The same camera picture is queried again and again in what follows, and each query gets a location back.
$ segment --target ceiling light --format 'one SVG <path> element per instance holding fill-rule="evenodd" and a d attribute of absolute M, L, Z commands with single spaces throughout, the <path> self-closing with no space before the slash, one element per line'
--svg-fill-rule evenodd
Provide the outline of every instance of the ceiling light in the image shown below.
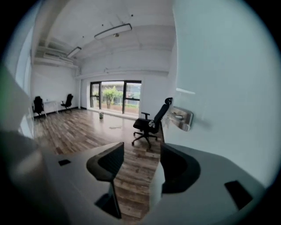
<path fill-rule="evenodd" d="M 116 27 L 110 28 L 108 30 L 105 30 L 103 32 L 100 32 L 100 33 L 96 34 L 94 36 L 94 38 L 96 40 L 100 40 L 102 38 L 105 38 L 105 37 L 108 37 L 111 35 L 115 35 L 115 34 L 119 34 L 121 32 L 130 31 L 130 30 L 132 30 L 132 26 L 131 26 L 131 24 L 127 23 L 127 24 L 116 26 Z"/>
<path fill-rule="evenodd" d="M 77 52 L 79 52 L 82 48 L 80 47 L 76 47 L 75 49 L 73 49 L 68 55 L 67 57 L 70 58 L 72 56 L 74 56 Z"/>

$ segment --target white table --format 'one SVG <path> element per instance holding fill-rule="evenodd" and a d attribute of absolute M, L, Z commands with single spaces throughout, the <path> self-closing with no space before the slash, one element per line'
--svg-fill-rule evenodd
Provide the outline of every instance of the white table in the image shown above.
<path fill-rule="evenodd" d="M 49 103 L 53 104 L 54 109 L 55 109 L 55 112 L 58 113 L 58 102 L 57 102 L 57 101 L 47 101 L 47 102 L 43 102 L 45 117 L 47 117 L 46 110 L 45 110 L 45 104 L 49 104 Z"/>

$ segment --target black office chair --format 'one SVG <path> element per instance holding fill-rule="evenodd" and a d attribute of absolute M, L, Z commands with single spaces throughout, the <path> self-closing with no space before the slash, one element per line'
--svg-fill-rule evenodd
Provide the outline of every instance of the black office chair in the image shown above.
<path fill-rule="evenodd" d="M 69 107 L 71 106 L 71 100 L 72 99 L 73 99 L 73 95 L 72 94 L 68 94 L 67 98 L 66 98 L 65 104 L 62 101 L 61 106 L 65 107 L 65 109 L 69 109 L 71 111 L 71 109 Z"/>
<path fill-rule="evenodd" d="M 33 103 L 34 103 L 34 106 L 32 106 L 33 112 L 38 113 L 38 115 L 40 116 L 42 111 L 44 111 L 44 104 L 42 98 L 40 96 L 36 96 Z"/>
<path fill-rule="evenodd" d="M 172 103 L 173 98 L 166 98 L 165 104 L 162 106 L 160 111 L 157 113 L 157 115 L 154 117 L 154 120 L 148 120 L 148 115 L 149 113 L 142 112 L 142 114 L 145 115 L 145 119 L 138 118 L 136 122 L 134 123 L 133 127 L 136 129 L 139 129 L 140 131 L 144 131 L 144 133 L 139 133 L 139 132 L 134 132 L 135 134 L 141 134 L 140 137 L 136 138 L 133 142 L 132 145 L 134 145 L 134 142 L 138 139 L 145 138 L 149 144 L 149 148 L 151 148 L 151 143 L 149 141 L 149 137 L 155 138 L 157 140 L 157 137 L 154 135 L 149 134 L 153 133 L 156 134 L 159 131 L 159 125 L 160 122 L 165 115 L 165 113 L 168 111 L 170 104 Z"/>

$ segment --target wooden floor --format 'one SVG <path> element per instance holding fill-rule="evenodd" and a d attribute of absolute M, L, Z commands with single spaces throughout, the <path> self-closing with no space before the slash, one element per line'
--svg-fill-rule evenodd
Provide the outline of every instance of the wooden floor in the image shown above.
<path fill-rule="evenodd" d="M 128 224 L 135 224 L 149 211 L 149 184 L 160 160 L 162 141 L 161 131 L 156 134 L 158 141 L 149 138 L 150 149 L 145 138 L 132 146 L 133 132 L 139 132 L 133 123 L 134 120 L 108 115 L 100 120 L 97 112 L 79 109 L 34 120 L 35 140 L 56 154 L 71 154 L 113 142 L 125 143 L 124 163 L 114 184 L 122 219 Z"/>

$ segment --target sliding glass door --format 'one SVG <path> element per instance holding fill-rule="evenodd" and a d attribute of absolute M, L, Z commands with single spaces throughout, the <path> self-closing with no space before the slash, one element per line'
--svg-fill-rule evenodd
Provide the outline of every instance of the sliding glass door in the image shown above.
<path fill-rule="evenodd" d="M 90 106 L 139 115 L 141 81 L 105 81 L 90 84 Z"/>

